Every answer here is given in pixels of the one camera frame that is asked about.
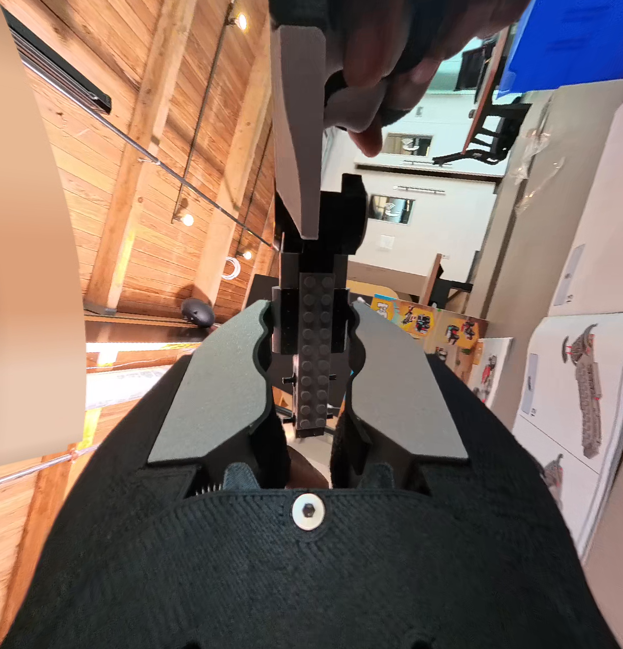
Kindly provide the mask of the wooden table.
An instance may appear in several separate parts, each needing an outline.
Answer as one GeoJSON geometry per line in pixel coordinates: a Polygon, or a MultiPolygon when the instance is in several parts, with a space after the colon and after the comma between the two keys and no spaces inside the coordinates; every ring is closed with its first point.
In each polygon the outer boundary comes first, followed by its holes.
{"type": "Polygon", "coordinates": [[[486,143],[478,141],[478,136],[483,135],[485,120],[491,115],[493,94],[502,77],[503,68],[507,61],[507,52],[511,45],[512,32],[513,27],[506,27],[501,30],[497,35],[494,47],[491,49],[477,93],[476,107],[471,117],[472,124],[465,139],[462,154],[466,153],[473,143],[480,146],[486,145],[486,143]]]}

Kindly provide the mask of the person's right hand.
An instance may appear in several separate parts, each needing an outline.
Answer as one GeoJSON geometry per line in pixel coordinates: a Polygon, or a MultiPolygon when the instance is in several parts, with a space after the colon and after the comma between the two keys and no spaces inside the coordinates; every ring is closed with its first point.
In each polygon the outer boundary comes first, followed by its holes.
{"type": "Polygon", "coordinates": [[[383,109],[407,112],[426,93],[439,65],[473,38],[485,38],[520,18],[529,1],[441,1],[446,14],[423,59],[393,75],[411,33],[410,1],[345,1],[347,35],[343,74],[347,85],[371,88],[388,77],[383,109]]]}

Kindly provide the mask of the blue plastic bin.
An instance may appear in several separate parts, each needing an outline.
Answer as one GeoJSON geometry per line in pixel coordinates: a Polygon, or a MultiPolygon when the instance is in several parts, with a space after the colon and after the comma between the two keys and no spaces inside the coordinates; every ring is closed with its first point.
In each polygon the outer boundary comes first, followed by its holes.
{"type": "Polygon", "coordinates": [[[531,1],[498,97],[623,79],[623,1],[531,1]]]}

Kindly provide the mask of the metal tie rod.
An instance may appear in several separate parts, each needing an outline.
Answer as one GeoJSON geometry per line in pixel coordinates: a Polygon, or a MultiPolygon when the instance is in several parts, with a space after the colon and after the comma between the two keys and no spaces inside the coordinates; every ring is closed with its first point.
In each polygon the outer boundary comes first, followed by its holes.
{"type": "Polygon", "coordinates": [[[150,153],[147,149],[142,147],[138,142],[133,140],[129,135],[125,134],[122,132],[119,128],[114,126],[111,122],[109,122],[107,119],[105,119],[101,114],[99,114],[97,111],[94,109],[90,108],[86,103],[81,101],[78,97],[73,96],[70,94],[68,91],[64,90],[60,85],[58,85],[54,80],[51,79],[45,72],[43,72],[40,69],[37,69],[33,64],[26,60],[22,60],[23,66],[36,74],[38,77],[40,77],[41,80],[46,82],[51,88],[56,90],[60,95],[62,95],[64,98],[68,99],[69,101],[73,102],[77,107],[82,109],[86,114],[90,115],[92,118],[94,118],[99,124],[107,128],[109,131],[111,131],[113,134],[115,134],[117,137],[121,138],[123,142],[131,146],[133,149],[135,149],[141,156],[141,161],[146,162],[149,164],[152,164],[153,166],[159,167],[161,170],[163,170],[165,173],[170,175],[173,179],[175,179],[181,186],[186,187],[187,189],[190,190],[190,192],[194,193],[197,195],[199,198],[201,198],[203,201],[205,201],[207,204],[212,206],[214,209],[216,209],[218,212],[223,214],[225,217],[230,219],[233,223],[238,224],[239,226],[242,227],[243,231],[249,232],[255,239],[258,239],[260,242],[265,244],[268,248],[272,247],[272,244],[269,243],[264,237],[260,236],[257,232],[251,230],[248,228],[245,224],[241,223],[239,219],[235,216],[233,216],[226,208],[222,207],[219,205],[216,201],[208,197],[205,193],[203,193],[201,190],[199,190],[197,187],[195,187],[192,183],[187,181],[184,177],[180,176],[177,174],[175,170],[167,166],[165,163],[161,161],[160,158],[157,156],[153,155],[150,153]]]}

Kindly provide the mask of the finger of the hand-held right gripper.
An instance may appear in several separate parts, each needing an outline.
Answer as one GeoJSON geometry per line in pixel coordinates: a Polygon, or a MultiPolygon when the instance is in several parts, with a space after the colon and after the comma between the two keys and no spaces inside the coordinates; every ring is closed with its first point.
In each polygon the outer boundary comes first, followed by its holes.
{"type": "Polygon", "coordinates": [[[326,39],[319,28],[271,33],[275,190],[303,239],[317,239],[326,39]]]}

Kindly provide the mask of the dark wall sign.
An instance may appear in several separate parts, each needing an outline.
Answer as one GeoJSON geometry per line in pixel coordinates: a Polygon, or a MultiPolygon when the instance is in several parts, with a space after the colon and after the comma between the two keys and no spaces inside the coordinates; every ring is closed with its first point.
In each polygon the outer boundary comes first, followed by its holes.
{"type": "Polygon", "coordinates": [[[433,136],[431,135],[388,133],[383,141],[381,153],[426,158],[429,155],[432,141],[433,136]]]}
{"type": "Polygon", "coordinates": [[[413,199],[373,194],[368,204],[368,218],[392,224],[409,224],[413,199]]]}

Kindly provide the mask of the black ceiling track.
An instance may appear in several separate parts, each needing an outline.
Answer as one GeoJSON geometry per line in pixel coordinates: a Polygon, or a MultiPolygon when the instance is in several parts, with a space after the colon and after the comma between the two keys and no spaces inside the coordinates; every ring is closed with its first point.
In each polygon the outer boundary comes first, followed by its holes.
{"type": "Polygon", "coordinates": [[[42,41],[5,8],[1,8],[23,64],[69,99],[109,116],[112,98],[42,41]]]}

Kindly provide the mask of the black chair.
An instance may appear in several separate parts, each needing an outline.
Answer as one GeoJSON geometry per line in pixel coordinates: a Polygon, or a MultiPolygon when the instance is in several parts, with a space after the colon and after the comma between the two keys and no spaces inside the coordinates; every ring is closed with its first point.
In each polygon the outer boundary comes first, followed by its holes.
{"type": "Polygon", "coordinates": [[[461,152],[434,157],[432,164],[444,166],[460,160],[474,160],[489,166],[504,161],[520,133],[521,126],[531,108],[520,98],[510,104],[491,105],[491,112],[484,115],[475,125],[469,144],[461,152]],[[498,117],[495,130],[484,127],[487,117],[498,117]]]}

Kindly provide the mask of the closed lego instruction booklet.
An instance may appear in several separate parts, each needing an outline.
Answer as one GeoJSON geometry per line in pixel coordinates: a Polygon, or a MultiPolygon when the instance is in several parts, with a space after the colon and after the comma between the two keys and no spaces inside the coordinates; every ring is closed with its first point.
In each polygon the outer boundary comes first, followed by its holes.
{"type": "Polygon", "coordinates": [[[512,337],[480,338],[474,347],[472,366],[466,384],[489,409],[493,407],[513,341],[512,337]]]}

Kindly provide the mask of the black lamp pipe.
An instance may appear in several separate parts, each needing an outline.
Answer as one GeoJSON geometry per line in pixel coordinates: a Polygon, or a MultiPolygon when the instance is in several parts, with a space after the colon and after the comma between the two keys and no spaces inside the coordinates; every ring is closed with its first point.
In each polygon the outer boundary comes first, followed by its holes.
{"type": "Polygon", "coordinates": [[[189,151],[188,151],[188,155],[187,155],[186,166],[184,167],[184,172],[182,174],[182,178],[183,178],[184,181],[188,181],[188,175],[189,175],[191,165],[192,165],[192,162],[193,162],[194,153],[196,152],[196,144],[197,144],[197,141],[198,141],[200,128],[201,128],[201,125],[202,125],[203,116],[204,116],[206,107],[208,105],[208,100],[209,100],[211,88],[212,88],[212,85],[213,85],[213,79],[214,79],[215,74],[216,74],[219,58],[220,58],[222,48],[223,48],[223,44],[224,44],[224,40],[225,40],[225,37],[226,37],[226,30],[234,22],[234,18],[233,18],[234,6],[235,6],[235,1],[228,1],[227,2],[226,12],[225,12],[225,15],[224,15],[224,21],[223,21],[222,27],[220,29],[220,33],[218,35],[218,40],[217,40],[213,60],[211,62],[211,67],[210,67],[210,72],[209,72],[209,75],[208,75],[208,80],[207,80],[205,90],[204,90],[204,93],[203,93],[203,96],[202,96],[202,101],[201,101],[201,104],[200,104],[196,124],[195,124],[195,127],[194,127],[193,137],[192,137],[190,145],[189,145],[189,151]]]}

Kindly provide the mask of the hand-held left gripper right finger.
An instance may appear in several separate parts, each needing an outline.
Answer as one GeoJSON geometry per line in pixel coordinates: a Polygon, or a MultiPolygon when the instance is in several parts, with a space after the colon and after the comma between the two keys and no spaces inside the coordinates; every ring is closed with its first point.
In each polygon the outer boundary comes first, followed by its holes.
{"type": "Polygon", "coordinates": [[[466,461],[445,399],[420,343],[367,304],[352,304],[356,353],[351,407],[357,420],[412,456],[466,461]]]}

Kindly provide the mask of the grey and black lego model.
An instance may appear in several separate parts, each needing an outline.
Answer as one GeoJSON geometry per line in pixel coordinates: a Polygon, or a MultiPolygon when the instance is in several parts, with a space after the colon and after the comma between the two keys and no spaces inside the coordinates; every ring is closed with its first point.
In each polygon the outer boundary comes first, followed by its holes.
{"type": "Polygon", "coordinates": [[[348,260],[360,247],[367,193],[357,174],[343,174],[339,192],[321,191],[318,238],[303,239],[279,195],[274,245],[280,280],[273,289],[272,350],[292,356],[289,422],[297,438],[324,433],[329,418],[332,354],[348,339],[348,260]]]}

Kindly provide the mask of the orange lego box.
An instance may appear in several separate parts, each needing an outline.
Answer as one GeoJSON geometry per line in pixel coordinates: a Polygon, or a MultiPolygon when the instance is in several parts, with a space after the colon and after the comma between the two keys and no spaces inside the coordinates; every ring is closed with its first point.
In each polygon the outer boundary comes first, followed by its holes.
{"type": "Polygon", "coordinates": [[[378,294],[372,297],[371,308],[417,340],[425,353],[437,355],[464,383],[468,382],[478,340],[488,329],[487,320],[378,294]]]}

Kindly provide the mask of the open lego instruction booklet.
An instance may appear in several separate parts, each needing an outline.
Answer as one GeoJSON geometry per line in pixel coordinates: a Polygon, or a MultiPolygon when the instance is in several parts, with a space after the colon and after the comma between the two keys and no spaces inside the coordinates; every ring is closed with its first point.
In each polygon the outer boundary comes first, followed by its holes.
{"type": "Polygon", "coordinates": [[[530,340],[512,433],[542,466],[584,561],[623,455],[623,103],[530,340]]]}

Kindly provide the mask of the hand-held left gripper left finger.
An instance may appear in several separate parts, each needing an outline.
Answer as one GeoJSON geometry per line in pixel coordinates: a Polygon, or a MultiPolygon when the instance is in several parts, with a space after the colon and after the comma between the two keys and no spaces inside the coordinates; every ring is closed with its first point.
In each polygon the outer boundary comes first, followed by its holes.
{"type": "Polygon", "coordinates": [[[258,300],[194,352],[149,464],[264,464],[258,429],[273,409],[271,302],[258,300]]]}

